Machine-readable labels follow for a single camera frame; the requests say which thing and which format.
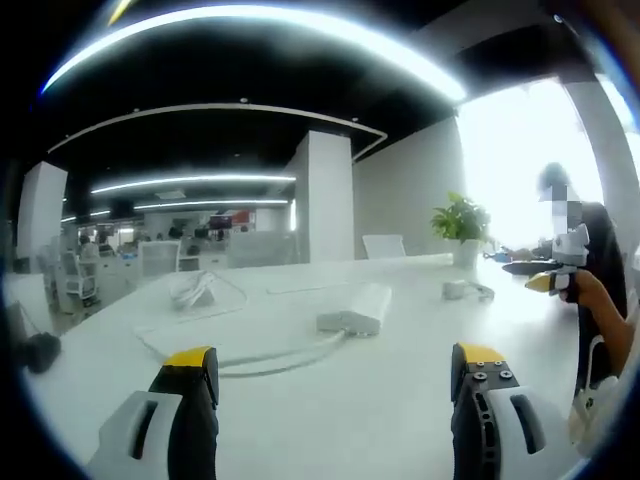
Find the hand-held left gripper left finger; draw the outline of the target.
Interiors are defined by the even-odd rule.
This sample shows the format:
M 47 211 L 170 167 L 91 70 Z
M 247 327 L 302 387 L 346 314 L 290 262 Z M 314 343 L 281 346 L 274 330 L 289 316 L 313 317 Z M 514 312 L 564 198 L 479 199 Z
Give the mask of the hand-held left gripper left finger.
M 216 349 L 170 356 L 99 429 L 93 479 L 214 479 L 219 423 Z

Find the person's right hand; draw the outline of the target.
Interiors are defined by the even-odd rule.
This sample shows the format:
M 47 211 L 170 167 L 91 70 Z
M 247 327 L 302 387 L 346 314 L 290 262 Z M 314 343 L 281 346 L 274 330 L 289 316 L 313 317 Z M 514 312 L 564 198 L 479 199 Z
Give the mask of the person's right hand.
M 609 306 L 609 295 L 603 284 L 585 270 L 569 275 L 569 287 L 560 291 L 560 298 L 588 309 L 597 323 L 601 322 Z

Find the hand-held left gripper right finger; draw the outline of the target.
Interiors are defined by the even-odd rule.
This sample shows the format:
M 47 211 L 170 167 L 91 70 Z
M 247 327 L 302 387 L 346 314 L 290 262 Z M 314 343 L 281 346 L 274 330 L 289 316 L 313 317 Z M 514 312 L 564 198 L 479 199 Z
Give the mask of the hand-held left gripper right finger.
M 453 345 L 451 402 L 455 479 L 562 479 L 580 462 L 559 410 L 491 348 Z

